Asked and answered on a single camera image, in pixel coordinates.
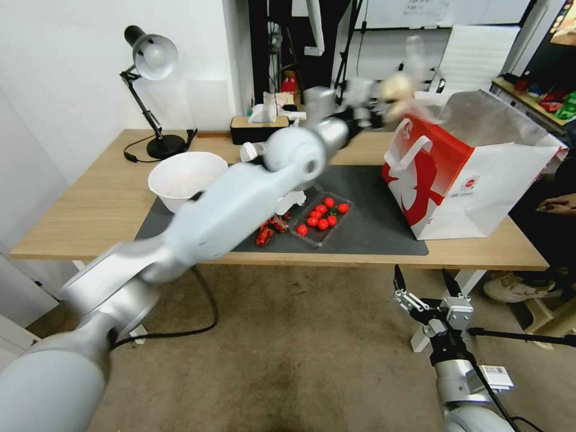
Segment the clear plastic tray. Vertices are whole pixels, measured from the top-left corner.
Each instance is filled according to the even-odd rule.
[[[336,209],[338,207],[338,204],[346,203],[346,204],[348,204],[348,211],[344,214],[340,214],[340,213],[338,213],[338,211],[334,212],[334,216],[336,216],[336,218],[338,219],[338,223],[333,227],[329,226],[327,229],[321,230],[318,227],[308,226],[306,221],[310,217],[310,212],[312,212],[316,208],[317,205],[324,204],[324,199],[327,197],[331,197],[334,199],[334,209]],[[290,232],[292,234],[294,234],[296,237],[298,237],[298,238],[302,239],[303,241],[305,241],[306,243],[318,248],[318,247],[322,246],[326,242],[326,240],[328,240],[328,238],[332,235],[332,233],[335,230],[338,229],[338,227],[340,225],[342,225],[342,223],[345,221],[345,219],[348,217],[348,215],[350,214],[350,212],[353,209],[354,209],[354,203],[352,201],[344,199],[344,198],[342,198],[338,195],[335,195],[333,193],[330,193],[330,192],[318,190],[318,193],[316,194],[316,196],[311,197],[310,203],[301,212],[299,212],[298,215],[296,215],[295,217],[293,217],[290,220],[290,223],[288,224],[288,228],[289,228]],[[306,233],[305,236],[300,235],[297,231],[297,229],[300,225],[306,225],[306,228],[308,228],[308,232]]]

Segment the desk lamp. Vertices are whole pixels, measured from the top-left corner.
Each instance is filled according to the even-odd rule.
[[[148,154],[156,159],[166,159],[185,152],[188,144],[177,135],[162,135],[162,126],[150,110],[146,109],[132,83],[138,78],[161,80],[166,78],[176,66],[178,50],[174,43],[160,35],[147,34],[138,26],[128,26],[124,31],[126,42],[132,47],[134,64],[120,73],[130,93],[142,109],[142,114],[154,130],[156,137],[146,146]]]

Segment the whiteboard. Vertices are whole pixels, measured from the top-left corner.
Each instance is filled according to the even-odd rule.
[[[356,28],[436,28],[518,23],[530,0],[364,0]]]

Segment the lamp base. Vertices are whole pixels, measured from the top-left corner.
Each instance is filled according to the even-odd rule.
[[[178,135],[164,135],[163,139],[154,138],[146,146],[146,151],[155,159],[166,159],[187,150],[186,141]]]

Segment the white chair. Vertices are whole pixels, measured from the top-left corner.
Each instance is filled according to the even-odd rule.
[[[452,27],[428,91],[437,92],[442,79],[445,81],[442,94],[477,89],[489,91],[492,80],[504,67],[519,30],[517,26]]]

